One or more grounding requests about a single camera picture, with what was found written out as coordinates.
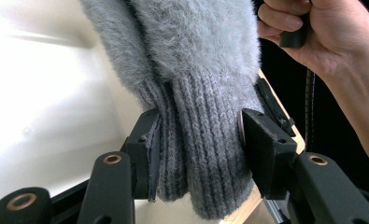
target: white surface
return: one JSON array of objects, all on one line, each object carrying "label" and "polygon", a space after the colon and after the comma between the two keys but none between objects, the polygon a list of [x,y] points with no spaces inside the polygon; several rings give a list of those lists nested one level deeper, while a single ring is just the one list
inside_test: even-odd
[{"label": "white surface", "polygon": [[[0,199],[26,187],[54,196],[119,150],[141,113],[115,78],[76,0],[0,0]],[[200,220],[188,197],[136,202],[136,223]]]}]

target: dark background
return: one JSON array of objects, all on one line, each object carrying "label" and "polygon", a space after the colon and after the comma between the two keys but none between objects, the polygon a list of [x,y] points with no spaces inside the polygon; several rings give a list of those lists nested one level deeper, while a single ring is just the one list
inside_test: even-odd
[{"label": "dark background", "polygon": [[[369,0],[362,0],[369,9]],[[258,8],[263,1],[255,1]],[[262,70],[305,137],[306,68],[275,44],[261,40]],[[315,152],[335,160],[352,182],[369,191],[369,159],[335,99],[317,77],[314,107]]]}]

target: knit cuff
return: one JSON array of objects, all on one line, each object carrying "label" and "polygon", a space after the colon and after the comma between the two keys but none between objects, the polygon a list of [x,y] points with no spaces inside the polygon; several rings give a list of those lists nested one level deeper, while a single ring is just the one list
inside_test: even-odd
[{"label": "knit cuff", "polygon": [[184,133],[192,205],[203,218],[231,214],[253,187],[236,115],[243,107],[262,108],[257,95],[240,96],[255,92],[250,82],[241,86],[244,81],[233,80],[229,74],[187,73],[173,82]]},{"label": "knit cuff", "polygon": [[156,80],[144,81],[139,88],[147,109],[158,107],[161,125],[161,164],[158,196],[174,201],[188,192],[183,139],[171,88]]}]

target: finger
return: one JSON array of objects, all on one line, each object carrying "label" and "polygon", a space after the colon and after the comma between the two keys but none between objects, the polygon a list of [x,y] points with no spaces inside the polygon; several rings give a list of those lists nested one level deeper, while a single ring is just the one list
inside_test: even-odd
[{"label": "finger", "polygon": [[258,35],[261,38],[279,35],[282,32],[283,32],[282,30],[269,26],[263,21],[258,21]]},{"label": "finger", "polygon": [[266,4],[260,6],[258,15],[263,22],[282,31],[293,32],[304,24],[299,17],[276,11]]},{"label": "finger", "polygon": [[309,12],[311,3],[307,0],[264,0],[270,8],[291,15],[301,16]]},{"label": "finger", "polygon": [[280,35],[271,35],[268,37],[263,37],[263,39],[269,40],[279,46]]},{"label": "finger", "polygon": [[360,2],[353,1],[353,0],[336,0],[336,1],[315,0],[315,1],[312,1],[312,4],[319,9],[337,9],[337,8],[350,6],[353,4],[360,4]]}]

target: ribbed knit fabric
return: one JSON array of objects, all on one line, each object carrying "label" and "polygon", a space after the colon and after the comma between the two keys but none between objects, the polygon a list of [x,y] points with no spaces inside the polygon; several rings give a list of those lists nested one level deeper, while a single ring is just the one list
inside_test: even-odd
[{"label": "ribbed knit fabric", "polygon": [[158,195],[174,201],[188,192],[183,139],[171,87],[155,75],[145,49],[141,26],[124,0],[81,0],[100,34],[121,83],[140,99],[144,109],[158,107],[161,119],[161,165]]},{"label": "ribbed knit fabric", "polygon": [[195,212],[224,218],[253,186],[236,115],[263,112],[256,17],[249,0],[131,0],[151,58],[172,85]]}]

